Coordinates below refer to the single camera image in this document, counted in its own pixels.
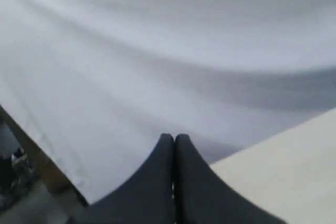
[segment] white fabric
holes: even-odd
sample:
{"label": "white fabric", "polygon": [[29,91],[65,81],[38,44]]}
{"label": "white fabric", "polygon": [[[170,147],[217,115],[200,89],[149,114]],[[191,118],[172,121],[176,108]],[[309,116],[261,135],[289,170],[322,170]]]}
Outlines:
{"label": "white fabric", "polygon": [[92,203],[160,133],[213,162],[336,106],[336,0],[0,0],[0,104]]}

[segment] white surface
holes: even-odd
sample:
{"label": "white surface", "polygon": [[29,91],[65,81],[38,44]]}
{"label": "white surface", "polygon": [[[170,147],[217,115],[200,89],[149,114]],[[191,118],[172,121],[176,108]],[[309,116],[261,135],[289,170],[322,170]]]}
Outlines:
{"label": "white surface", "polygon": [[336,110],[212,165],[240,194],[289,224],[336,223]]}
{"label": "white surface", "polygon": [[162,132],[213,162],[336,106],[336,0],[0,3],[0,104],[89,202]]}

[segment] white sheet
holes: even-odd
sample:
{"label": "white sheet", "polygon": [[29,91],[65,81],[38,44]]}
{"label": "white sheet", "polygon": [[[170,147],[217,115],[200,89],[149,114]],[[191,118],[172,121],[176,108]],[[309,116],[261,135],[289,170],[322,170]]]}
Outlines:
{"label": "white sheet", "polygon": [[0,104],[93,203],[160,133],[213,162],[336,106],[336,0],[0,0]]}

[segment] floor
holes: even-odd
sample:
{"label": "floor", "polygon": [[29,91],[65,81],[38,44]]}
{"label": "floor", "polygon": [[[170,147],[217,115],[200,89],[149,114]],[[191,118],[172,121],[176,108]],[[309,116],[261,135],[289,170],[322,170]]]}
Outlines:
{"label": "floor", "polygon": [[65,224],[81,206],[72,191],[52,196],[42,182],[10,210],[0,214],[3,224]]}

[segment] wooden table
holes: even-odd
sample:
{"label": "wooden table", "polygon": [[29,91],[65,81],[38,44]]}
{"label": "wooden table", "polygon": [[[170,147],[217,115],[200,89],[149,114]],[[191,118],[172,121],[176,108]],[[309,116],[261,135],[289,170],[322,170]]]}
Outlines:
{"label": "wooden table", "polygon": [[288,223],[336,223],[336,109],[212,169],[236,191]]}

